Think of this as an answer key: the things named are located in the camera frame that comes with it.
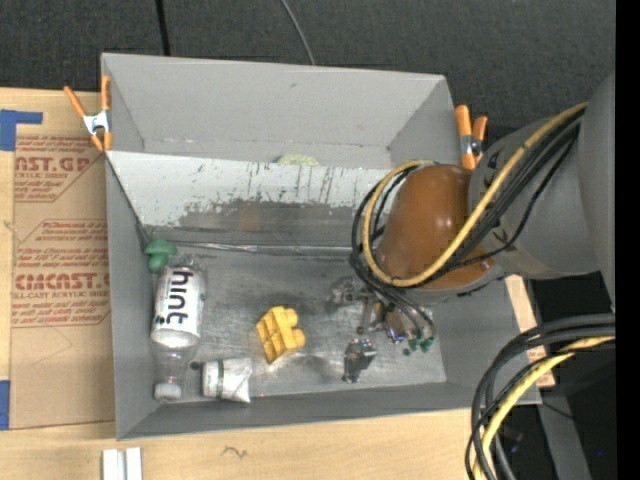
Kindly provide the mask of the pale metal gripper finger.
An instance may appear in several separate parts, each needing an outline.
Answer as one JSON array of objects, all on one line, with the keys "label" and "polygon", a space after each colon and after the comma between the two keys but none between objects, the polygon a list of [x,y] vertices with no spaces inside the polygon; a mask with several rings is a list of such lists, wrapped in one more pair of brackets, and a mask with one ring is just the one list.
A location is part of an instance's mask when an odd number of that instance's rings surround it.
[{"label": "pale metal gripper finger", "polygon": [[371,297],[372,292],[369,287],[360,279],[343,277],[330,285],[326,298],[326,308],[364,307],[370,302]]},{"label": "pale metal gripper finger", "polygon": [[368,337],[349,341],[343,355],[342,380],[346,383],[358,383],[363,370],[366,370],[377,356],[377,349]]}]

